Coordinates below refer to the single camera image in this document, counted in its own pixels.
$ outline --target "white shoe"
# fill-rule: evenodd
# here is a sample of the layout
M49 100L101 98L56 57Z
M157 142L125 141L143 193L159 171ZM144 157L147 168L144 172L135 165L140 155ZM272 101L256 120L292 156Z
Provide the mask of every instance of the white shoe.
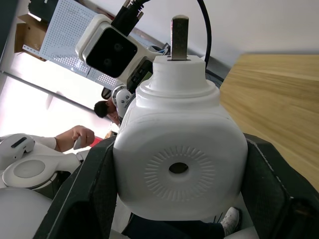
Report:
M220 222L224 228L225 237L235 233L241 223L241 211L231 207L228 209L224 219Z

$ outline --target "white wall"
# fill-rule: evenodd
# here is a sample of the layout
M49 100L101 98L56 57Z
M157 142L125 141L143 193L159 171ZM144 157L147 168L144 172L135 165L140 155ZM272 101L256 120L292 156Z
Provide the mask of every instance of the white wall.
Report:
M124 0L90 0L116 14ZM205 0L212 24L211 56L232 66L245 52L319 53L319 0ZM196 0L151 0L137 27L165 43L170 20L189 16L189 48L205 53L206 32Z

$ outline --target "pegboard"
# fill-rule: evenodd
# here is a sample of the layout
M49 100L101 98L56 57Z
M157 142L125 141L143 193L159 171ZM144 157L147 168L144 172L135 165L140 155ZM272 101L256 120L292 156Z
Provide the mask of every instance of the pegboard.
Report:
M39 55L86 77L90 67L76 55L75 46L95 15L74 0L60 0Z
M108 89L113 89L117 84L116 79L114 79L108 75L105 75L102 72L97 71L93 68L91 68L91 70L86 78L88 78L91 81L94 81L94 82L96 82L96 83L98 83L98 84L100 84Z

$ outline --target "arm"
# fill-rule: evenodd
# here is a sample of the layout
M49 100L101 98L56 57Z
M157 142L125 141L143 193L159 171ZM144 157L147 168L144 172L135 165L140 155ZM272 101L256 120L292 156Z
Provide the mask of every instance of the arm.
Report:
M55 150L65 152L73 148L74 142L81 137L81 148L87 147L94 142L94 132L83 126L75 126L70 130L55 137Z

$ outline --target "wooden surface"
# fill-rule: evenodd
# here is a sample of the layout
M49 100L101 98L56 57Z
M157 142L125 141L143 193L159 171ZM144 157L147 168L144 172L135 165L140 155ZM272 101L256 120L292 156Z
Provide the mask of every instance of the wooden surface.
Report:
M222 84L221 104L319 191L319 55L242 55Z

